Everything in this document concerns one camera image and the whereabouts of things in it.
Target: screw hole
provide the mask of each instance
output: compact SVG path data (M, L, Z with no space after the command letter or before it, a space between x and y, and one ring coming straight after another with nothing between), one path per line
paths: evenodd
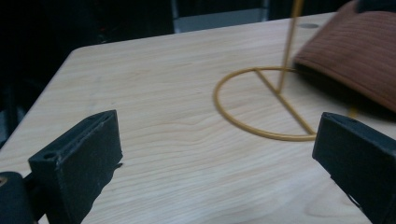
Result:
M45 160L51 160L51 159L54 159L55 157L56 157L55 153L48 153L48 154L44 155Z
M315 28L319 27L317 24L314 24L314 23L302 23L302 24L299 24L298 26L300 26L301 28L305 28L305 29L315 29Z

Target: wooden table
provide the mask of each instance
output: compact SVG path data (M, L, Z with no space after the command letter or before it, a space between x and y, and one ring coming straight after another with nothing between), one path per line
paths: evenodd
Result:
M299 23L322 26L331 15ZM27 159L42 147L89 115L117 109L123 166L84 223L369 223L311 158L313 142L246 133L214 107L222 77L281 65L288 25L270 21L75 50L3 147L0 170L29 174ZM299 28L293 52L317 30ZM323 111L347 112L294 75L285 95L313 127ZM254 76L232 79L220 100L255 127L303 132ZM394 122L367 113L357 119L396 137Z

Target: yellow wire stand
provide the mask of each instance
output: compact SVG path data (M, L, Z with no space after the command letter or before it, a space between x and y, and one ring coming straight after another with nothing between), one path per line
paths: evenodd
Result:
M276 140L282 140L282 141L297 141L297 142L302 142L302 141L313 141L316 138L316 133L312 130L312 128L305 122L305 120L297 113L297 111L288 103L286 98L278 92L278 90L274 87L274 85L271 84L271 82L266 78L266 76L263 74L262 71L265 70L272 70L272 71L282 71L285 70L284 67L252 67L252 68L247 68L243 70L239 70L236 72L231 73L230 75L224 77L216 86L213 98L215 102L215 106L220 112L220 114L226 118L228 121L230 121L232 124L235 126L239 127L242 130L245 130L249 133L256 134L261 137L266 137L266 138L272 138ZM248 74L249 72L255 72L256 75L262 80L262 82L270 89L270 91L274 94L274 96L277 97L280 103L282 103L283 106L285 106L289 112L293 115L293 117L300 123L300 125L306 130L308 134L306 135L293 135L293 134L283 134L283 133L271 133L267 132L264 130L256 129L254 127L251 127L249 125L246 125L245 123L239 121L238 119L234 118L232 115L230 115L221 105L219 102L219 91L221 87L223 86L224 83L226 83L228 80L230 80L233 77L237 77L240 75ZM295 72L299 73L297 70L292 69L292 68L286 68L286 72Z
M288 103L286 98L282 95L282 89L285 82L285 76L287 72L304 74L304 72L297 71L293 68L288 68L287 65L289 63L289 56L291 50L291 43L294 36L295 26L297 23L297 18L301 15L301 11L303 8L303 0L294 0L293 11L292 11L292 19L290 20L290 28L288 32L288 40L286 42L283 64L282 66L269 66L269 67L252 67L242 69L236 72L231 73L230 75L224 77L216 86L213 94L213 100L215 102L215 106L220 114L230 121L235 126L239 127L242 130L245 130L249 133L256 134L258 136L271 138L275 140L282 141L294 141L294 142L302 142L302 141L313 141L315 140L317 134L313 129L309 126L309 124L297 113L297 111L293 108L291 104ZM263 71L280 71L280 79L278 81L277 88L271 84L268 78L264 75ZM260 130L254 127L251 127L240 120L234 118L231 114L229 114L219 102L219 92L221 87L233 77L237 77L240 75L248 74L250 72L256 73L256 75L262 80L262 82L266 85L266 87L272 92L272 94L278 99L278 101L285 106L285 108L292 114L292 116L298 121L298 123L303 127L306 131L306 134L294 135L294 134L283 134L283 133L271 133L265 130ZM350 117L357 116L357 110L355 107L351 107L349 109L348 115Z

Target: table surface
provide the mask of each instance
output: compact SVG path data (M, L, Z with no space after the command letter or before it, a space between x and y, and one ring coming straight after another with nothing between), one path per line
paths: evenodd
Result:
M320 27L331 16L299 24ZM313 142L246 133L214 106L217 82L232 71L281 65L288 26L269 21L77 49L3 147L0 170L28 175L27 159L42 147L89 115L117 109L123 166L83 223L369 223L312 159ZM318 29L299 27L293 53ZM313 127L323 111L347 112L293 74L284 94ZM304 133L251 74L225 84L220 100L257 128ZM396 137L394 121L364 111L357 119Z

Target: brown fabric object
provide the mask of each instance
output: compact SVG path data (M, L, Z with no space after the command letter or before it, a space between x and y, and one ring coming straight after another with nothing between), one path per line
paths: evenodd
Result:
M344 5L294 62L396 112L396 13L358 14L356 4Z

